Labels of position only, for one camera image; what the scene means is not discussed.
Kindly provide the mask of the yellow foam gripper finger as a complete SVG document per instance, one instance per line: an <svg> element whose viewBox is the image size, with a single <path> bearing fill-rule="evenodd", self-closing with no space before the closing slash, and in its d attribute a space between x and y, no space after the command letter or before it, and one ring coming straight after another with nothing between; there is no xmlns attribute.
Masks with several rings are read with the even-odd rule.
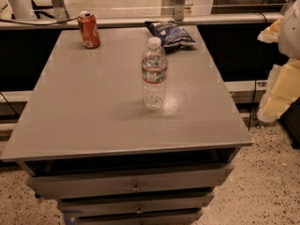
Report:
<svg viewBox="0 0 300 225"><path fill-rule="evenodd" d="M264 43L277 43L284 17L281 16L261 31L257 39Z"/></svg>
<svg viewBox="0 0 300 225"><path fill-rule="evenodd" d="M291 59L284 66L271 69L257 118L264 123L279 119L300 98L300 60Z"/></svg>

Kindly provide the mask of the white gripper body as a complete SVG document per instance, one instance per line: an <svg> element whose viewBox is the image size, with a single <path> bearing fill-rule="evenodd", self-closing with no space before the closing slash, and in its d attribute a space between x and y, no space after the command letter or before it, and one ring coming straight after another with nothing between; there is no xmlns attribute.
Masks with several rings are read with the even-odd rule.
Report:
<svg viewBox="0 0 300 225"><path fill-rule="evenodd" d="M293 59L300 59L300 0L296 0L284 14L278 33L278 49Z"/></svg>

